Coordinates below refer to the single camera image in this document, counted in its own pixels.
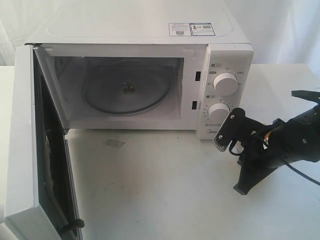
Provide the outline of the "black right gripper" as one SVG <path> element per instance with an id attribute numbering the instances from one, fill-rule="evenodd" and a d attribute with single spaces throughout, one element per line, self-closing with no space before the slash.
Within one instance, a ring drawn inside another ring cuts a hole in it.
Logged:
<path id="1" fill-rule="evenodd" d="M 292 90 L 291 96 L 320 102 L 319 91 Z M 237 161 L 241 169 L 233 189 L 241 195 L 247 195 L 278 167 L 301 160 L 312 163 L 320 161 L 319 104 L 287 122 L 278 118 L 268 130 L 257 132 Z"/>

